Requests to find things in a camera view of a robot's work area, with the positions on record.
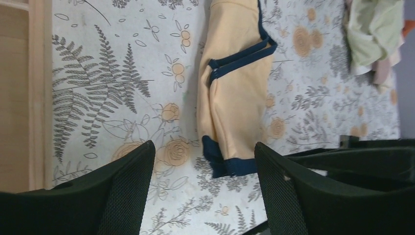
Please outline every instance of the floral tablecloth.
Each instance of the floral tablecloth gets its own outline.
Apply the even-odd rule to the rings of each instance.
[[[343,0],[262,0],[278,42],[263,142],[281,154],[339,135],[399,137],[396,91],[348,72]],[[157,155],[141,235],[236,235],[266,220],[256,175],[211,178],[196,130],[209,0],[54,0],[49,187],[146,140]]]

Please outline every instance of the wooden frame edge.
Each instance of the wooden frame edge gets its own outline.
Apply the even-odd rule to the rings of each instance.
[[[29,0],[29,190],[45,188],[52,160],[52,0]]]

